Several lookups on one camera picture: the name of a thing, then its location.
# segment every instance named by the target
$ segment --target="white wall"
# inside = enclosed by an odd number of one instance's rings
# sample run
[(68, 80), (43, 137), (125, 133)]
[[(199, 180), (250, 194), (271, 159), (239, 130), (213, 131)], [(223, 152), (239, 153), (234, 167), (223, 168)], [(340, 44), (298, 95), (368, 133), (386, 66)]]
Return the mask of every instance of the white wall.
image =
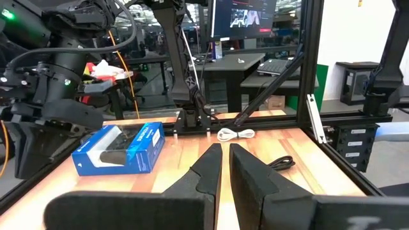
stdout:
[(399, 66), (403, 75), (403, 84), (409, 85), (409, 41), (406, 45), (405, 53), (402, 57), (401, 65)]
[(337, 61), (379, 62), (394, 16), (392, 0), (325, 0), (318, 64), (328, 65), (324, 100), (339, 99), (343, 69)]

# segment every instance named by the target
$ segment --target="game controller box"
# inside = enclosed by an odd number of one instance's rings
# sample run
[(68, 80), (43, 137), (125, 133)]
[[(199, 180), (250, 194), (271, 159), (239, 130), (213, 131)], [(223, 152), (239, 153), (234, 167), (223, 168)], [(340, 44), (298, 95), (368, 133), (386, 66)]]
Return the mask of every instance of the game controller box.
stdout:
[(165, 143), (162, 123), (107, 125), (73, 153), (79, 176), (152, 172)]

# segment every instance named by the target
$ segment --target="green wall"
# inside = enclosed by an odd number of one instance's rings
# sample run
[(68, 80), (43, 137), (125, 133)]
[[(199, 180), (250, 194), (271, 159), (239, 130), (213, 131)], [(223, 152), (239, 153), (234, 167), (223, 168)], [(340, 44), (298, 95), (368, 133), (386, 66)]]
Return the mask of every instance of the green wall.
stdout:
[[(317, 79), (318, 79), (318, 83), (320, 86), (315, 89), (314, 96), (315, 96), (315, 100), (317, 101), (318, 110), (321, 110), (327, 76), (328, 76), (328, 66), (317, 65)], [(286, 103), (287, 103), (287, 106), (291, 107), (294, 110), (297, 110), (298, 97), (289, 96), (286, 100)]]

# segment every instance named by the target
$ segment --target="black cable bundle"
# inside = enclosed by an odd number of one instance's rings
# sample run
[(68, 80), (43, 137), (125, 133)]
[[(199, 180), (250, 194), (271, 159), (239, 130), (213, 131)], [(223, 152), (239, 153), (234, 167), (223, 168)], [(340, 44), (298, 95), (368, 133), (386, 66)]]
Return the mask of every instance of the black cable bundle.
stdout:
[(270, 166), (272, 169), (276, 171), (281, 171), (281, 170), (289, 169), (290, 167), (293, 167), (294, 165), (295, 165), (295, 162), (293, 160), (293, 157), (285, 156), (285, 157), (280, 157), (277, 160), (274, 160), (273, 162), (269, 163), (268, 166)]

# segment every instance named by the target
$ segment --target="coiled white cable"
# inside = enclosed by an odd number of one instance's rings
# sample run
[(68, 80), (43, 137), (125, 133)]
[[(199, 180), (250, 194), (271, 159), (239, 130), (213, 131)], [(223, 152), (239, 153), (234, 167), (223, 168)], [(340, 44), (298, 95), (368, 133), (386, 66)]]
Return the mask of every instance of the coiled white cable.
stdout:
[(228, 128), (222, 128), (218, 133), (217, 133), (217, 139), (219, 141), (230, 141), (233, 138), (253, 138), (256, 133), (254, 130), (248, 129), (248, 130), (243, 130), (241, 132), (234, 132)]

